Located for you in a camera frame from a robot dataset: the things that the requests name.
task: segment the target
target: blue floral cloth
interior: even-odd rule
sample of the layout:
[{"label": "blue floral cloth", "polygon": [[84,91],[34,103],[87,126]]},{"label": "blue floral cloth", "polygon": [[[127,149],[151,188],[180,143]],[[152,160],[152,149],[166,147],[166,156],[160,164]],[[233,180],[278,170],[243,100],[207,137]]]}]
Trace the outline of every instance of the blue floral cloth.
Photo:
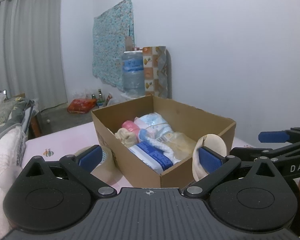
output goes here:
[{"label": "blue floral cloth", "polygon": [[102,81],[122,90],[122,54],[125,37],[133,33],[131,0],[123,0],[94,18],[92,73]]}]

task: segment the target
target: metal screw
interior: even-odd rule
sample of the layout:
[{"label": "metal screw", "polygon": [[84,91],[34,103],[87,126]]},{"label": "metal screw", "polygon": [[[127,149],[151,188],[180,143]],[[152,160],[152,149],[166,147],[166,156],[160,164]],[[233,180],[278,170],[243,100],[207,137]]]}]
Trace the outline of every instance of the metal screw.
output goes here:
[{"label": "metal screw", "polygon": [[98,192],[101,195],[106,196],[112,194],[114,192],[114,189],[111,187],[101,187],[100,189],[98,189]]},{"label": "metal screw", "polygon": [[187,192],[190,194],[199,194],[202,192],[202,188],[197,187],[197,186],[191,186],[187,188]]}]

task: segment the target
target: blue and white package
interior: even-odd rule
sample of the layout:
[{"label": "blue and white package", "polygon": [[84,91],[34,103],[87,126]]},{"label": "blue and white package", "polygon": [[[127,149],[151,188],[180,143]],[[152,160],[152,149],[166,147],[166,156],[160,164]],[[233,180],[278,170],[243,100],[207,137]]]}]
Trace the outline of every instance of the blue and white package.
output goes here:
[{"label": "blue and white package", "polygon": [[140,142],[131,146],[129,150],[158,174],[173,166],[162,150],[152,147],[147,142]]},{"label": "blue and white package", "polygon": [[173,132],[167,121],[164,120],[163,117],[158,113],[146,114],[140,117],[140,120],[155,130],[155,139],[165,135],[168,132]]}]

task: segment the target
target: curtain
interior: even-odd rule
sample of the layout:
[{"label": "curtain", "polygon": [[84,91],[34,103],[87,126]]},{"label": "curtain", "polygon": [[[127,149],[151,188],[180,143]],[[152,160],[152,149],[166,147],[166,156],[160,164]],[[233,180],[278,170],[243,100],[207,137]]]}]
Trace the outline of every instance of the curtain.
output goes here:
[{"label": "curtain", "polygon": [[0,2],[0,89],[38,98],[41,109],[67,102],[60,5],[61,0]]}]

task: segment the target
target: gray blanket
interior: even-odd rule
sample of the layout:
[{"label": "gray blanket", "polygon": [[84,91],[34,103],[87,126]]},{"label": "gray blanket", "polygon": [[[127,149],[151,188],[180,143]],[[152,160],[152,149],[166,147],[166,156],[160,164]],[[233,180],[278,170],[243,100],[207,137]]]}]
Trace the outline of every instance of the gray blanket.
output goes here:
[{"label": "gray blanket", "polygon": [[23,118],[25,116],[25,109],[33,106],[33,101],[24,98],[23,101],[19,101],[14,104],[11,110],[11,118],[7,120],[4,124],[0,125],[0,139],[10,130],[15,128],[17,125],[21,125]]}]

